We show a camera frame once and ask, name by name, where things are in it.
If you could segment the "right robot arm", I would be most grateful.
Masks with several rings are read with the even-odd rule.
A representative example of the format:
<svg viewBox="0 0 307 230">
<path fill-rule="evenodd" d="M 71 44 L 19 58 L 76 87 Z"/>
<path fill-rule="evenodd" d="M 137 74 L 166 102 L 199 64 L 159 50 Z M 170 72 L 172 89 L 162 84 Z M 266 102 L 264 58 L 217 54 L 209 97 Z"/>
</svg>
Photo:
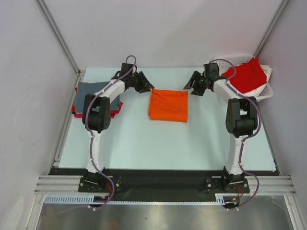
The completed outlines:
<svg viewBox="0 0 307 230">
<path fill-rule="evenodd" d="M 203 96 L 211 90 L 227 103 L 225 126 L 230 134 L 230 147 L 227 163 L 223 169 L 221 186 L 226 192 L 233 192 L 244 182 L 244 155 L 250 138 L 257 135 L 261 128 L 261 114 L 255 97 L 240 93 L 230 79 L 220 75 L 218 59 L 204 64 L 202 73 L 194 71 L 185 90 Z"/>
</svg>

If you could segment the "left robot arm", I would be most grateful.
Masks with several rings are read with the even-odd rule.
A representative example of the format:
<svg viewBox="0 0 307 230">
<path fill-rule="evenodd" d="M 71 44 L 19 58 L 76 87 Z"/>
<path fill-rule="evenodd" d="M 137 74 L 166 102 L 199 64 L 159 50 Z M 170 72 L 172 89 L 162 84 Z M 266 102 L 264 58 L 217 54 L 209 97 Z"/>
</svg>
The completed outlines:
<svg viewBox="0 0 307 230">
<path fill-rule="evenodd" d="M 103 89 L 87 94 L 84 99 L 82 122 L 89 136 L 89 159 L 83 178 L 97 192 L 102 191 L 108 181 L 102 175 L 105 168 L 102 149 L 106 130 L 111 123 L 111 103 L 129 88 L 144 93 L 150 92 L 154 86 L 143 72 L 137 71 L 135 64 L 122 63 L 121 70 Z"/>
</svg>

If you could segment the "orange t-shirt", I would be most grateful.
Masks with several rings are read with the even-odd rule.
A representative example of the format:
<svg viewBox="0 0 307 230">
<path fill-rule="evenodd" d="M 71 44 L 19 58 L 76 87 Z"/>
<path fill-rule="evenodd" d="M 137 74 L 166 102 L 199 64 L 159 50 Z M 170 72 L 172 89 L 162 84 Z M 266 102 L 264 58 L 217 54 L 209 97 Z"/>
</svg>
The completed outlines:
<svg viewBox="0 0 307 230">
<path fill-rule="evenodd" d="M 188 121 L 188 92 L 152 89 L 148 116 L 151 120 Z"/>
</svg>

